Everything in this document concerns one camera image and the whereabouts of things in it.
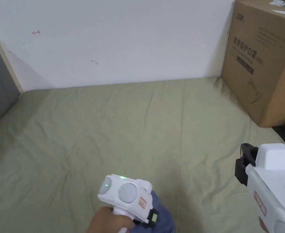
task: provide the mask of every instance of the blue jeans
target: blue jeans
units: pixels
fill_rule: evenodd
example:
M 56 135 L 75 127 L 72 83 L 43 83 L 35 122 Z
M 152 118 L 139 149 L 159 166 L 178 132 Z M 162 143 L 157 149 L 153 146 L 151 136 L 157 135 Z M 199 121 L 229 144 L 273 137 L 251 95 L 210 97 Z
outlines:
M 153 208 L 159 212 L 156 226 L 145 229 L 142 225 L 136 225 L 130 230 L 130 233 L 174 233 L 175 226 L 170 213 L 160 204 L 159 198 L 154 191 L 151 192 L 151 195 L 153 197 Z

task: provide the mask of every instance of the red label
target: red label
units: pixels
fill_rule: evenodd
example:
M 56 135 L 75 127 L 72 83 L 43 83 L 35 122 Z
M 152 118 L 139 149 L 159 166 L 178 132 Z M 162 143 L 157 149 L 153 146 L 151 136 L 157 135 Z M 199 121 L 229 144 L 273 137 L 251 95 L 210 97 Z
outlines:
M 266 216 L 266 207 L 263 205 L 263 203 L 262 203 L 262 201 L 261 201 L 261 199 L 260 199 L 260 197 L 259 197 L 259 195 L 257 194 L 256 191 L 255 191 L 255 194 L 254 194 L 254 198 L 255 198 L 258 206 L 260 207 L 263 215 Z
M 139 204 L 142 208 L 145 208 L 145 206 L 147 205 L 147 202 L 145 201 L 145 199 L 143 199 L 142 197 L 139 200 Z

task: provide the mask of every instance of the cardboard box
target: cardboard box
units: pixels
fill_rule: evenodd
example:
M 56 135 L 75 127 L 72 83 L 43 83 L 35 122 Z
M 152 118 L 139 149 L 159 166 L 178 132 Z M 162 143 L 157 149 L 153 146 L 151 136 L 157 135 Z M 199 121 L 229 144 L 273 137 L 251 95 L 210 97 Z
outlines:
M 235 3 L 222 69 L 224 81 L 259 127 L 285 124 L 285 14 L 273 11 L 285 12 L 285 5 L 271 2 Z

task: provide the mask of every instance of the white wall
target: white wall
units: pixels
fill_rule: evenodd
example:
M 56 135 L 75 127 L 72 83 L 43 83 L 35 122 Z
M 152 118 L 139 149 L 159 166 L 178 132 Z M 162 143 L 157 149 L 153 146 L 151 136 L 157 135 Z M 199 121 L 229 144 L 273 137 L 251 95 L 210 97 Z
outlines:
M 24 90 L 217 76 L 232 3 L 0 0 L 0 40 Z

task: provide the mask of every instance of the mark on wall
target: mark on wall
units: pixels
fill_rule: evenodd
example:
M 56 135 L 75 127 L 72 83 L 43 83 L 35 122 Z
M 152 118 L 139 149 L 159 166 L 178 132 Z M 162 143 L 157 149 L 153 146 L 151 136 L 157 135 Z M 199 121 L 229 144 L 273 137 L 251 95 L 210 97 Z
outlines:
M 93 63 L 96 63 L 96 65 L 98 65 L 98 62 L 96 62 L 96 61 L 94 61 L 94 60 L 92 60 L 92 62 L 93 62 Z
M 37 35 L 37 33 L 40 34 L 40 31 L 38 30 L 37 32 L 32 32 L 33 35 Z

